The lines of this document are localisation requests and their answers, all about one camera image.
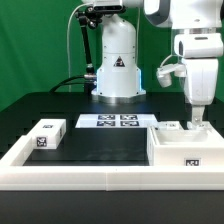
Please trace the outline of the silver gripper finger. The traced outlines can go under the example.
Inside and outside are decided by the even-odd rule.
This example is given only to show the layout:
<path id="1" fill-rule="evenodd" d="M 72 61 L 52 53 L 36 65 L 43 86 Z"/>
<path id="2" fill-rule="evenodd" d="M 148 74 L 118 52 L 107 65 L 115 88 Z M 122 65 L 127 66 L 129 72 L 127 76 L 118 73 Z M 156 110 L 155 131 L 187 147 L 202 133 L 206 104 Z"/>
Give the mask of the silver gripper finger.
<path id="1" fill-rule="evenodd" d="M 205 107 L 193 105 L 191 110 L 191 123 L 194 128 L 202 125 Z"/>

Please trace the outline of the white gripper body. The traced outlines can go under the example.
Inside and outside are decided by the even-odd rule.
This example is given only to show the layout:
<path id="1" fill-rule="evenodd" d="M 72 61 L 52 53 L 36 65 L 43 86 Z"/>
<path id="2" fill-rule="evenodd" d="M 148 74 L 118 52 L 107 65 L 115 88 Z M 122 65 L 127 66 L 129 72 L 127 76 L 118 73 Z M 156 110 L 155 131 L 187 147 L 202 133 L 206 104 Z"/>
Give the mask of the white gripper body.
<path id="1" fill-rule="evenodd" d="M 174 52 L 186 68 L 183 90 L 192 105 L 212 103 L 217 83 L 218 57 L 223 55 L 223 51 L 220 33 L 175 36 Z"/>

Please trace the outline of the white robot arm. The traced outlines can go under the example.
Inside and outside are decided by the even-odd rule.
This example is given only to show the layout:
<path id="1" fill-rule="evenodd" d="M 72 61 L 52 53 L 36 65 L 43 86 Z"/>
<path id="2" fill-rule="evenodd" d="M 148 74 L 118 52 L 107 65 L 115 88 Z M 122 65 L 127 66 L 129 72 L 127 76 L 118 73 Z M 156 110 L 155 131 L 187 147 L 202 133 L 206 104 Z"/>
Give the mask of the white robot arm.
<path id="1" fill-rule="evenodd" d="M 136 32 L 119 14 L 138 7 L 155 27 L 172 29 L 171 54 L 175 64 L 161 64 L 157 79 L 171 85 L 173 75 L 182 81 L 184 95 L 192 105 L 191 122 L 199 126 L 216 89 L 218 58 L 224 54 L 221 8 L 224 0 L 82 0 L 90 11 L 102 16 L 102 65 L 97 71 L 98 100 L 130 100 L 143 95 L 135 59 Z"/>

